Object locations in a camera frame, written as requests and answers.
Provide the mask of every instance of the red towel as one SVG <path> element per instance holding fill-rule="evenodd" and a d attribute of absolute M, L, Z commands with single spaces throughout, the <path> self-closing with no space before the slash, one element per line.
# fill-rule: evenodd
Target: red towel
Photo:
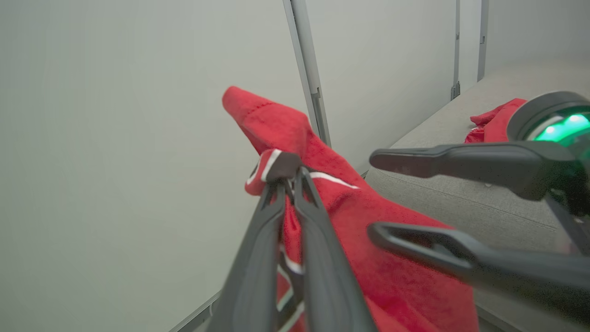
<path fill-rule="evenodd" d="M 477 127 L 467 134 L 465 143 L 508 141 L 506 135 L 508 121 L 524 103 L 526 100 L 516 98 L 482 115 L 472 116 L 470 119 Z"/>
<path fill-rule="evenodd" d="M 381 332 L 478 330 L 470 287 L 379 250 L 366 234 L 368 225 L 380 221 L 449 226 L 381 197 L 313 133 L 305 114 L 237 87 L 225 92 L 223 105 L 261 154 L 246 182 L 249 193 L 260 194 L 264 182 L 275 176 L 271 175 L 273 164 L 288 164 L 285 160 L 297 164 L 298 158 L 291 154 L 312 170 L 314 184 Z M 278 266 L 279 331 L 304 331 L 300 239 L 301 227 L 287 199 Z"/>

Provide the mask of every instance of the stitching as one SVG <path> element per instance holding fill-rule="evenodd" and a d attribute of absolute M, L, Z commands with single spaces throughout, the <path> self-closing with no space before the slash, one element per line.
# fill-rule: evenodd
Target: stitching
<path fill-rule="evenodd" d="M 480 207 L 483 207 L 483 208 L 485 208 L 485 209 L 487 209 L 487 210 L 494 210 L 494 211 L 497 211 L 497 212 L 499 212 L 499 213 L 504 213 L 504 214 L 508 214 L 508 215 L 511 215 L 511 216 L 514 216 L 514 217 L 518 217 L 518 218 L 521 218 L 521 219 L 525 219 L 525 220 L 528 220 L 528 221 L 530 221 L 530 222 L 532 222 L 532 223 L 538 224 L 539 226 L 541 226 L 541 227 L 543 227 L 543 228 L 545 228 L 545 229 L 550 229 L 550 230 L 556 230 L 556 229 L 557 229 L 557 227 L 548 226 L 548 225 L 545 225 L 545 224 L 543 224 L 543 223 L 540 223 L 540 222 L 538 222 L 538 221 L 536 221 L 536 220 L 529 219 L 529 218 L 527 218 L 527 217 L 524 217 L 524 216 L 519 216 L 518 214 L 514 214 L 514 213 L 511 213 L 511 212 L 508 212 L 508 211 L 500 210 L 500 209 L 498 209 L 497 207 L 493 207 L 493 206 L 489 206 L 489 205 L 481 204 L 481 203 L 478 203 L 478 202 L 476 202 L 476 201 L 468 200 L 468 199 L 466 199 L 466 198 L 463 198 L 463 197 L 455 196 L 455 195 L 453 195 L 453 194 L 449 194 L 449 193 L 444 193 L 444 192 L 442 192 L 442 191 L 440 191 L 440 190 L 435 190 L 435 189 L 432 189 L 432 188 L 424 187 L 424 186 L 422 186 L 422 185 L 419 185 L 419 184 L 415 184 L 415 183 L 412 183 L 412 182 L 409 182 L 409 181 L 402 180 L 402 179 L 400 179 L 400 178 L 393 177 L 393 176 L 391 176 L 391 175 L 389 175 L 389 174 L 387 174 L 387 173 L 385 173 L 385 172 L 383 172 L 383 171 L 381 171 L 381 170 L 379 170 L 379 169 L 377 169 L 377 168 L 375 168 L 375 170 L 377 170 L 377 172 L 379 172 L 379 173 L 381 173 L 381 174 L 383 174 L 383 175 L 385 175 L 385 176 L 387 176 L 387 177 L 390 177 L 390 178 L 392 178 L 392 179 L 394 179 L 394 180 L 398 180 L 398 181 L 401 181 L 401 182 L 405 182 L 405 183 L 408 183 L 408 184 L 412 184 L 412 185 L 415 185 L 415 186 L 417 186 L 417 187 L 424 188 L 424 189 L 427 189 L 427 190 L 430 190 L 430 191 L 434 191 L 434 192 L 440 193 L 440 194 L 442 194 L 442 195 L 445 195 L 445 196 L 451 196 L 451 197 L 459 198 L 460 200 L 464 200 L 464 201 L 471 202 L 471 203 L 473 203 L 473 204 L 476 204 L 476 205 L 478 205 L 478 206 L 480 206 Z"/>
<path fill-rule="evenodd" d="M 245 118 L 247 118 L 247 117 L 249 117 L 249 116 L 250 116 L 250 114 L 251 114 L 252 112 L 254 112 L 254 111 L 256 111 L 256 110 L 259 110 L 259 109 L 261 109 L 261 108 L 263 108 L 263 107 L 266 107 L 266 106 L 268 106 L 268 105 L 273 105 L 273 104 L 275 104 L 275 103 L 273 103 L 273 102 L 268 102 L 268 103 L 263 103 L 263 104 L 261 104 L 261 105 L 258 105 L 258 106 L 256 106 L 255 108 L 253 108 L 253 109 L 249 110 L 249 111 L 248 111 L 248 113 L 246 113 L 246 115 L 244 115 L 244 119 L 245 119 Z"/>

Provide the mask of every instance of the white stripe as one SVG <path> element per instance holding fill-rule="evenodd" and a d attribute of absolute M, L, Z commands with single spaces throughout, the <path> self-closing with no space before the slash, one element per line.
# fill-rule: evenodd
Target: white stripe
<path fill-rule="evenodd" d="M 283 310 L 283 308 L 285 307 L 285 305 L 287 304 L 287 302 L 289 302 L 289 300 L 293 297 L 293 284 L 291 284 L 291 279 L 289 278 L 289 275 L 287 275 L 287 273 L 285 272 L 285 270 L 283 270 L 283 268 L 280 265 L 277 265 L 277 271 L 289 283 L 289 290 L 283 295 L 283 297 L 281 297 L 281 299 L 277 303 L 277 309 L 279 311 L 281 311 L 281 310 Z"/>
<path fill-rule="evenodd" d="M 287 253 L 285 252 L 285 245 L 284 244 L 280 245 L 280 249 L 281 249 L 281 252 L 285 255 L 285 264 L 287 265 L 289 270 L 291 270 L 297 274 L 303 274 L 303 266 L 301 266 L 299 263 L 295 263 L 289 259 L 289 256 L 287 256 Z"/>
<path fill-rule="evenodd" d="M 278 155 L 280 155 L 281 152 L 282 151 L 279 149 L 274 149 L 270 154 L 270 157 L 264 166 L 264 171 L 262 171 L 262 176 L 260 177 L 263 182 L 266 182 L 266 176 L 268 175 L 268 172 L 270 171 L 270 168 L 273 166 L 274 162 L 277 161 Z"/>
<path fill-rule="evenodd" d="M 348 183 L 340 180 L 339 178 L 335 178 L 335 177 L 331 176 L 330 174 L 326 174 L 326 173 L 322 173 L 322 172 L 311 172 L 311 173 L 309 173 L 309 176 L 311 176 L 312 178 L 322 178 L 322 179 L 325 179 L 328 181 L 332 181 L 332 182 L 335 182 L 335 183 L 338 183 L 341 185 L 345 185 L 345 186 L 352 188 L 352 189 L 359 188 L 355 185 L 348 184 Z"/>
<path fill-rule="evenodd" d="M 297 306 L 297 309 L 295 310 L 295 312 L 293 313 L 291 318 L 289 318 L 289 320 L 287 320 L 285 322 L 285 325 L 283 325 L 283 327 L 278 332 L 287 332 L 287 331 L 291 330 L 291 328 L 295 325 L 297 320 L 299 320 L 299 317 L 301 317 L 301 314 L 303 313 L 304 310 L 305 310 L 305 305 L 303 304 L 303 301 L 302 301 Z"/>
<path fill-rule="evenodd" d="M 258 167 L 260 167 L 260 158 L 258 159 L 258 162 L 256 163 L 256 169 L 252 173 L 252 176 L 246 180 L 246 184 L 251 184 L 252 181 L 254 181 L 254 179 L 256 178 L 256 173 L 258 173 Z"/>

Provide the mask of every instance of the green light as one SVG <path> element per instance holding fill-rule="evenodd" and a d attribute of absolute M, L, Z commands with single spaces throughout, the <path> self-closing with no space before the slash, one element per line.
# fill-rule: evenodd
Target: green light
<path fill-rule="evenodd" d="M 574 114 L 565 120 L 548 126 L 534 141 L 559 142 L 586 129 L 590 129 L 590 121 L 584 115 Z"/>

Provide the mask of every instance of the white wall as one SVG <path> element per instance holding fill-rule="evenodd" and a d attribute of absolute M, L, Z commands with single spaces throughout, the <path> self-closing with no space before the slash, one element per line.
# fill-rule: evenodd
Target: white wall
<path fill-rule="evenodd" d="M 481 0 L 461 0 L 459 82 L 464 93 L 477 83 L 481 30 Z"/>
<path fill-rule="evenodd" d="M 257 202 L 231 84 L 304 110 L 283 3 L 0 2 L 0 331 L 166 332 Z"/>
<path fill-rule="evenodd" d="M 332 147 L 358 172 L 450 101 L 455 0 L 307 1 Z"/>
<path fill-rule="evenodd" d="M 486 75 L 526 60 L 590 54 L 590 1 L 491 0 Z"/>

